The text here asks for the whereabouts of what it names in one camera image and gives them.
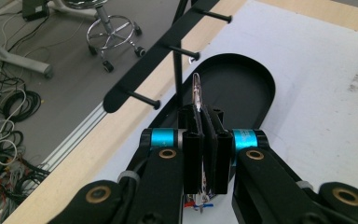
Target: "black cable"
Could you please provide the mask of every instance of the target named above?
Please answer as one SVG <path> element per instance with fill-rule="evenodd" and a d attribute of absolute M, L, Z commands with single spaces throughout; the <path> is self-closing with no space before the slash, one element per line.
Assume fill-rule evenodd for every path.
<path fill-rule="evenodd" d="M 20 38 L 19 40 L 17 40 L 16 43 L 14 43 L 14 44 L 10 47 L 10 49 L 8 49 L 7 51 L 10 52 L 10 51 L 13 50 L 17 45 L 20 45 L 20 44 L 23 43 L 24 41 L 26 41 L 26 40 L 32 38 L 32 37 L 36 34 L 36 32 L 39 30 L 39 28 L 48 20 L 49 16 L 50 16 L 50 13 L 49 13 L 49 10 L 48 10 L 48 15 L 46 16 L 46 18 L 45 18 L 42 22 L 40 22 L 39 25 L 37 25 L 37 26 L 33 29 L 33 31 L 32 31 L 31 33 L 29 33 L 28 35 L 25 35 L 25 36 L 23 36 L 22 38 Z"/>
<path fill-rule="evenodd" d="M 122 177 L 118 184 L 120 186 L 125 186 L 125 188 L 123 188 L 124 203 L 120 206 L 120 208 L 116 212 L 115 216 L 113 217 L 113 220 L 110 222 L 111 224 L 126 223 L 128 213 L 130 212 L 132 200 L 136 192 L 136 180 L 130 177 L 127 176 Z"/>
<path fill-rule="evenodd" d="M 20 110 L 17 112 L 17 115 L 11 115 L 11 108 L 14 104 L 16 104 L 19 100 L 24 101 L 24 94 L 22 91 L 16 92 L 10 97 L 7 98 L 5 105 L 2 108 L 2 113 L 6 119 L 10 119 L 11 121 L 17 123 L 28 119 L 31 117 L 40 107 L 40 96 L 34 91 L 25 91 L 26 97 L 25 102 L 21 106 Z"/>
<path fill-rule="evenodd" d="M 29 163 L 27 160 L 25 160 L 24 158 L 21 158 L 21 162 L 27 166 L 28 168 L 30 168 L 31 170 L 34 170 L 38 173 L 42 173 L 44 175 L 49 175 L 50 174 L 50 171 L 47 171 L 47 170 L 43 170 L 43 169 L 40 169 L 39 167 L 36 167 L 34 165 L 32 165 L 31 163 Z"/>

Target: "white cable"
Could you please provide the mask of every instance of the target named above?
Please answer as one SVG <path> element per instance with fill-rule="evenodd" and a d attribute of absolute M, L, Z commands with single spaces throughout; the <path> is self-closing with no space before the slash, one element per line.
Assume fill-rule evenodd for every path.
<path fill-rule="evenodd" d="M 4 24 L 3 24 L 2 27 L 1 27 L 1 31 L 2 31 L 2 34 L 4 35 L 4 39 L 5 39 L 4 45 L 2 46 L 2 48 L 4 48 L 4 49 L 6 49 L 7 41 L 8 41 L 9 39 L 11 39 L 11 37 L 13 37 L 16 33 L 18 33 L 18 32 L 27 24 L 27 23 L 24 23 L 24 24 L 22 25 L 22 27 L 21 27 L 19 30 L 16 31 L 16 33 L 14 33 L 9 39 L 7 39 L 7 36 L 6 36 L 6 33 L 5 33 L 5 27 L 6 27 L 6 25 L 7 25 L 7 23 L 8 23 L 9 21 L 11 21 L 14 17 L 16 17 L 16 16 L 18 16 L 18 15 L 20 15 L 20 14 L 14 14 L 13 16 L 9 17 L 9 18 L 4 22 Z"/>
<path fill-rule="evenodd" d="M 14 147 L 14 156 L 13 156 L 13 159 L 10 160 L 10 162 L 7 162 L 7 163 L 4 163 L 4 162 L 1 162 L 1 161 L 0 161 L 0 164 L 1 164 L 1 165 L 7 166 L 7 165 L 10 165 L 11 163 L 13 163 L 13 162 L 17 159 L 17 147 L 16 147 L 16 144 L 14 144 L 14 143 L 13 143 L 12 141 L 10 141 L 10 140 L 2 139 L 2 140 L 0 140 L 0 143 L 2 143 L 2 142 L 8 142 L 8 143 L 10 143 L 10 144 Z"/>
<path fill-rule="evenodd" d="M 66 38 L 66 39 L 64 39 L 64 40 L 61 40 L 61 41 L 59 41 L 59 42 L 53 43 L 53 44 L 49 44 L 49 45 L 46 45 L 46 46 L 38 47 L 38 48 L 36 48 L 36 49 L 32 49 L 31 51 L 29 51 L 28 53 L 26 53 L 26 54 L 24 55 L 24 57 L 28 56 L 28 55 L 31 54 L 32 52 L 37 51 L 37 50 L 39 50 L 39 49 L 47 49 L 47 48 L 54 47 L 54 46 L 56 46 L 56 45 L 60 45 L 60 44 L 63 44 L 63 43 L 65 43 L 65 42 L 69 41 L 69 40 L 72 39 L 72 38 L 77 34 L 77 32 L 80 30 L 80 28 L 81 28 L 81 26 L 83 25 L 85 19 L 86 19 L 86 17 L 83 17 L 82 22 L 77 26 L 77 28 L 76 28 L 76 30 L 74 31 L 74 33 L 73 33 L 71 36 L 69 36 L 68 38 Z"/>

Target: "tangle of wires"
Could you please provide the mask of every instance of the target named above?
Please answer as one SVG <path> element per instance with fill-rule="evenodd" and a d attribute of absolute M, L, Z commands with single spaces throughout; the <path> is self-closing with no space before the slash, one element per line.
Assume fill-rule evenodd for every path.
<path fill-rule="evenodd" d="M 0 223 L 2 223 L 39 185 L 49 172 L 33 166 L 23 157 L 0 174 Z"/>
<path fill-rule="evenodd" d="M 30 118 L 40 104 L 40 96 L 27 91 L 21 78 L 0 68 L 0 223 L 49 174 L 23 158 L 24 136 L 15 130 L 16 123 Z"/>

